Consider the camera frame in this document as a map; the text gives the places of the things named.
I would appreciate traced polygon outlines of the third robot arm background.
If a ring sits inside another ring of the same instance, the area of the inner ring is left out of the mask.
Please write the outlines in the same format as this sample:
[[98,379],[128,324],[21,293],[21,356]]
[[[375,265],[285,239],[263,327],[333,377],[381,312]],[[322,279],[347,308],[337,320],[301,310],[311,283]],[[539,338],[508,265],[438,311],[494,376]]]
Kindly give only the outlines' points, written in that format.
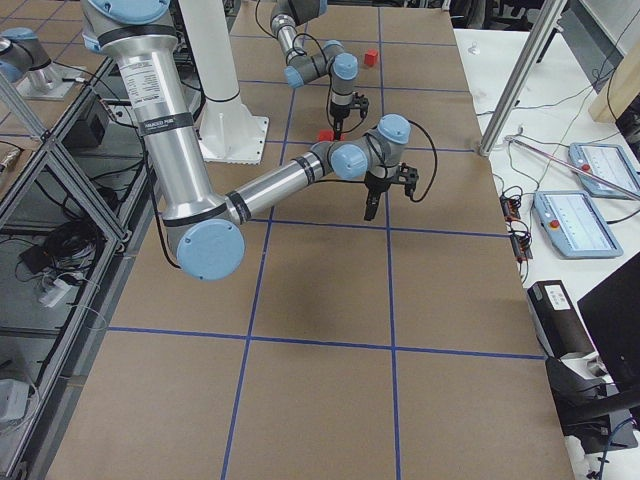
[[55,65],[35,32],[15,27],[1,32],[1,73],[29,100],[61,101],[72,87],[66,69]]

